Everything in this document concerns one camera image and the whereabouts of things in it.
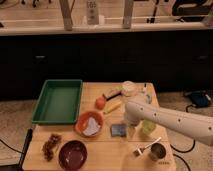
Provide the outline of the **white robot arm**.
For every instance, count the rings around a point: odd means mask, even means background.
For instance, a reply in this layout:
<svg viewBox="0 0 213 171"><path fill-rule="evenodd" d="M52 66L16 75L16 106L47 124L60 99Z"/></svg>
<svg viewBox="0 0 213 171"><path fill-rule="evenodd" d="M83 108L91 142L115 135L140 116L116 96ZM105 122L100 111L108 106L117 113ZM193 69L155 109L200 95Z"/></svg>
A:
<svg viewBox="0 0 213 171"><path fill-rule="evenodd" d="M213 146L213 117L154 106L142 95L136 95L125 103L124 118L128 125L137 126L141 120L148 120Z"/></svg>

